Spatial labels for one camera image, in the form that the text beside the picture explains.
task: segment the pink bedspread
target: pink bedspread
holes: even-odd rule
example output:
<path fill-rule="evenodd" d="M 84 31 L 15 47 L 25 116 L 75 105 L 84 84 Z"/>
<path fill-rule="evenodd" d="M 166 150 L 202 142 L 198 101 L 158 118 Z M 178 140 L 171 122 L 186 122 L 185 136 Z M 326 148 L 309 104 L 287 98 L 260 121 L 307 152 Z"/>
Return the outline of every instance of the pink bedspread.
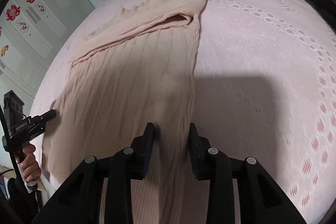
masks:
<path fill-rule="evenodd" d="M 78 38 L 120 6 L 142 1 L 106 0 L 83 21 L 51 64 L 32 116 L 52 108 L 62 92 Z M 201 15 L 194 72 L 199 134 L 230 157 L 257 158 L 307 223 L 320 220 L 336 197 L 335 38 L 304 0 L 208 0 Z M 34 144 L 40 161 L 42 136 Z M 53 174 L 50 182 L 59 186 Z M 202 187 L 190 178 L 183 221 L 204 223 Z"/>

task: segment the bed sheet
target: bed sheet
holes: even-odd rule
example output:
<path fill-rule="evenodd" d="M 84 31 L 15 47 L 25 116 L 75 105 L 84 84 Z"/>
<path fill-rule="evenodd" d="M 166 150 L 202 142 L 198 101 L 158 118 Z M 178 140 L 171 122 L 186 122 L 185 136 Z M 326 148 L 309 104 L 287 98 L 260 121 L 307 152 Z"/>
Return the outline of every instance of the bed sheet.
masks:
<path fill-rule="evenodd" d="M 83 21 L 48 69 L 32 116 L 52 108 L 62 92 L 79 37 L 120 6 L 142 1 L 106 0 Z M 199 134 L 230 157 L 257 158 L 307 223 L 317 223 L 336 197 L 335 38 L 305 0 L 207 0 L 201 14 L 193 116 Z M 33 143 L 41 162 L 42 136 Z M 59 186 L 52 174 L 49 180 Z M 206 186 L 190 178 L 181 223 L 202 223 Z"/>

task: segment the bed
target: bed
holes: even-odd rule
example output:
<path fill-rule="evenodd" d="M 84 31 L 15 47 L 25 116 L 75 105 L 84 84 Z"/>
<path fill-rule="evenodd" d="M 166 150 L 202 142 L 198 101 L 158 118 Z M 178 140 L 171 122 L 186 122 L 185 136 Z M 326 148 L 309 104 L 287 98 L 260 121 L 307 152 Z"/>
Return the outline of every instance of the bed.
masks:
<path fill-rule="evenodd" d="M 32 116 L 52 108 L 62 92 L 79 37 L 141 1 L 106 0 L 82 22 L 47 71 Z M 309 224 L 336 197 L 335 47 L 334 31 L 305 0 L 207 0 L 201 14 L 193 116 L 199 134 L 230 157 L 257 158 Z M 33 143 L 41 162 L 42 136 Z M 207 200 L 197 189 L 206 185 L 189 182 L 182 210 L 193 213 L 182 220 L 204 223 Z"/>

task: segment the beige garment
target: beige garment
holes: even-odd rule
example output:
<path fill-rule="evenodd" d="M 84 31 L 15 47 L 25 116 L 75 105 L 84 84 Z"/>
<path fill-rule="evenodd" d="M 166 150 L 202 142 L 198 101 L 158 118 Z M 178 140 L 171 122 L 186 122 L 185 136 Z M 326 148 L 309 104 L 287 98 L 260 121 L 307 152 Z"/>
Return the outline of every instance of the beige garment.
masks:
<path fill-rule="evenodd" d="M 135 223 L 178 223 L 194 101 L 199 13 L 206 0 L 147 0 L 83 38 L 43 139 L 42 167 L 63 182 L 160 126 L 144 181 L 132 182 Z"/>

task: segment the hand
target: hand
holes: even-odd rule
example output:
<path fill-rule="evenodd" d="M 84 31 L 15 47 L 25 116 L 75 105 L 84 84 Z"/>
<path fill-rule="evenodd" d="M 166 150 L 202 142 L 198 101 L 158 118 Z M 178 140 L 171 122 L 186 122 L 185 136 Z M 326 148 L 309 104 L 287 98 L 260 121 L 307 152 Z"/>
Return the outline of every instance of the hand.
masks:
<path fill-rule="evenodd" d="M 33 144 L 28 144 L 22 149 L 23 153 L 26 155 L 26 158 L 20 163 L 21 168 L 24 171 L 22 173 L 22 178 L 27 179 L 28 182 L 41 175 L 41 169 L 33 154 L 35 150 L 36 147 Z"/>

